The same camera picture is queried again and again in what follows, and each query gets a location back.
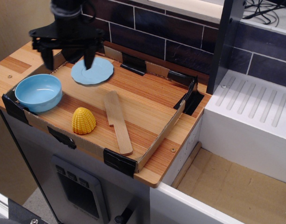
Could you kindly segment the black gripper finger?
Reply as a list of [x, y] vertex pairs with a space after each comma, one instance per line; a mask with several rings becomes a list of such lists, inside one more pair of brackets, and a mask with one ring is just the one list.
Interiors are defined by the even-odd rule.
[[47, 47], [41, 47], [40, 52], [41, 52], [41, 56], [44, 61], [45, 67], [48, 70], [54, 70], [53, 49], [50, 49]]
[[92, 67], [97, 49], [96, 45], [91, 45], [84, 50], [84, 64], [87, 70]]

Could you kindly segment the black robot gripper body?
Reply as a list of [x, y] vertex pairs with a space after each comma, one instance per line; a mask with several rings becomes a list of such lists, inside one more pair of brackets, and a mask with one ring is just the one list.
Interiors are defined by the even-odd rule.
[[102, 45], [105, 32], [74, 18], [55, 19], [45, 27], [31, 30], [29, 35], [33, 49], [43, 55], [52, 55], [55, 49], [79, 50], [84, 55], [94, 55]]

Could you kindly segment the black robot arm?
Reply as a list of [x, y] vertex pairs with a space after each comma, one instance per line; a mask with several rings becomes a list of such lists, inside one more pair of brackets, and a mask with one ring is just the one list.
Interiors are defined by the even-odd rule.
[[49, 70], [54, 69], [54, 49], [60, 49], [69, 63], [84, 57], [84, 65], [90, 69], [95, 53], [103, 46], [105, 34], [90, 25], [96, 17], [93, 3], [89, 0], [52, 0], [50, 10], [55, 21], [29, 32], [33, 49], [41, 53]]

